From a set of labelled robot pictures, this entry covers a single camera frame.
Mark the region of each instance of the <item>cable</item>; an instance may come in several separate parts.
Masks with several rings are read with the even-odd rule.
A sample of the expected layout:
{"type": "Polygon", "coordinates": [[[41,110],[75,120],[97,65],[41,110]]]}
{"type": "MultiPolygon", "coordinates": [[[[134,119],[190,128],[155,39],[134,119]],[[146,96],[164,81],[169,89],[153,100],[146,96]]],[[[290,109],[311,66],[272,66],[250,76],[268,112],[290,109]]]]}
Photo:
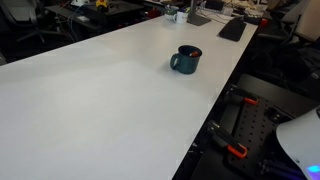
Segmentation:
{"type": "Polygon", "coordinates": [[[74,11],[74,13],[68,17],[68,25],[69,25],[69,27],[70,27],[73,35],[75,36],[77,42],[79,41],[79,39],[78,39],[78,36],[77,36],[77,34],[75,33],[75,31],[73,30],[73,19],[74,19],[74,16],[76,15],[76,13],[80,10],[80,8],[81,8],[82,6],[85,6],[85,5],[86,5],[86,4],[83,4],[83,5],[79,6],[79,7],[74,11]]]}
{"type": "Polygon", "coordinates": [[[200,11],[200,13],[201,13],[203,16],[205,16],[205,17],[207,17],[207,18],[209,18],[209,19],[211,19],[211,20],[214,20],[214,21],[216,21],[216,22],[218,22],[218,23],[221,23],[221,24],[227,24],[227,23],[224,23],[224,22],[221,22],[221,21],[218,21],[218,20],[216,20],[216,19],[212,19],[212,18],[208,17],[207,15],[203,14],[203,12],[202,12],[201,9],[198,9],[198,10],[200,11]]]}
{"type": "Polygon", "coordinates": [[[60,7],[60,9],[59,9],[58,11],[56,11],[56,17],[57,17],[57,19],[58,19],[58,23],[60,24],[61,29],[66,33],[66,35],[67,35],[73,42],[75,42],[74,39],[72,38],[72,36],[63,28],[62,23],[61,23],[61,21],[60,21],[59,14],[58,14],[58,12],[59,12],[62,8],[64,8],[67,4],[69,4],[69,3],[70,3],[70,1],[67,1],[64,5],[62,5],[62,6],[60,7]]]}
{"type": "Polygon", "coordinates": [[[224,20],[224,21],[230,21],[231,19],[225,19],[225,18],[222,18],[221,16],[219,16],[217,13],[213,13],[214,15],[216,15],[218,18],[224,20]]]}

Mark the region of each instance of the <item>red clamp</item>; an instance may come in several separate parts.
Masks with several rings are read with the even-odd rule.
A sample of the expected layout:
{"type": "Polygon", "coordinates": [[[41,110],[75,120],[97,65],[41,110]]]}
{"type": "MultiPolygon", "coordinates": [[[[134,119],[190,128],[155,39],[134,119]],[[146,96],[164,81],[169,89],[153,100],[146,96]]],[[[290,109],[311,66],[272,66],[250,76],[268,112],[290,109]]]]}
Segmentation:
{"type": "Polygon", "coordinates": [[[252,104],[252,105],[257,105],[258,104],[258,99],[254,100],[254,99],[250,99],[250,98],[243,98],[243,101],[247,102],[249,104],[252,104]]]}
{"type": "Polygon", "coordinates": [[[237,156],[240,159],[243,159],[248,154],[248,149],[244,147],[243,145],[239,144],[239,146],[243,149],[243,153],[239,152],[235,148],[233,148],[231,145],[228,145],[228,151],[231,152],[233,155],[237,156]]]}

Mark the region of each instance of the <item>keyboard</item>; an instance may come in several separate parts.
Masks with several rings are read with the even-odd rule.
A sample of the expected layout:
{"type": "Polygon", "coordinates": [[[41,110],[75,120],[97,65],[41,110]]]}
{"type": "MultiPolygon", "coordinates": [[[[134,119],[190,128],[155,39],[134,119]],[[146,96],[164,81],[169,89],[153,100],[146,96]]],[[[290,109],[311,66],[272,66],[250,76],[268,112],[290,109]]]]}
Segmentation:
{"type": "Polygon", "coordinates": [[[219,36],[238,42],[247,24],[240,18],[230,20],[219,32],[219,36]]]}

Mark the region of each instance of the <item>chair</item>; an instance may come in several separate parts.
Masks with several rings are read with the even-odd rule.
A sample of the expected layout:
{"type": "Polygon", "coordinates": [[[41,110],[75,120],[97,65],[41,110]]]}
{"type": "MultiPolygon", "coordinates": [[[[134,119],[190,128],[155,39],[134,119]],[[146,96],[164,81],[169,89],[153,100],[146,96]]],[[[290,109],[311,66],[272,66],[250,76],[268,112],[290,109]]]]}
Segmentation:
{"type": "Polygon", "coordinates": [[[260,28],[257,34],[257,46],[265,45],[266,43],[286,44],[292,40],[301,15],[303,14],[310,0],[291,0],[287,4],[280,6],[277,9],[271,10],[271,23],[275,26],[269,28],[260,28]]]}
{"type": "Polygon", "coordinates": [[[41,1],[36,0],[0,0],[1,9],[7,18],[7,20],[14,26],[20,28],[31,28],[32,31],[17,41],[23,41],[30,37],[38,35],[41,41],[44,43],[42,34],[56,34],[63,35],[59,32],[40,30],[38,25],[38,19],[44,18],[43,4],[41,1]]]}
{"type": "Polygon", "coordinates": [[[298,42],[276,46],[269,53],[256,54],[251,59],[252,75],[302,95],[308,92],[299,83],[319,80],[320,37],[314,41],[302,34],[294,33],[298,42]]]}
{"type": "Polygon", "coordinates": [[[2,55],[1,51],[0,51],[0,66],[7,64],[6,62],[6,58],[2,55]]]}

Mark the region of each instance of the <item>mug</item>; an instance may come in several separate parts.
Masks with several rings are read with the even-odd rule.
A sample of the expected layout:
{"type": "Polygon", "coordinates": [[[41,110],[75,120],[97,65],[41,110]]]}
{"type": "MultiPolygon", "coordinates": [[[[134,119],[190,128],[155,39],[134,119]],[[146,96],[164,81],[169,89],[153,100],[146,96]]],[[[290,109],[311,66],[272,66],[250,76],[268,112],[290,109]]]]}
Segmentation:
{"type": "Polygon", "coordinates": [[[173,15],[173,21],[178,24],[187,23],[189,13],[178,11],[177,14],[173,15]]]}
{"type": "Polygon", "coordinates": [[[263,12],[265,10],[267,10],[267,5],[260,5],[260,4],[257,4],[255,5],[256,6],[256,10],[259,11],[259,12],[263,12]]]}
{"type": "Polygon", "coordinates": [[[184,45],[178,49],[179,53],[171,57],[171,69],[183,74],[192,74],[196,71],[202,51],[194,46],[184,45]]]}
{"type": "Polygon", "coordinates": [[[178,9],[179,8],[177,6],[166,6],[166,11],[164,13],[164,17],[166,17],[166,19],[172,21],[173,15],[177,14],[178,9]]]}

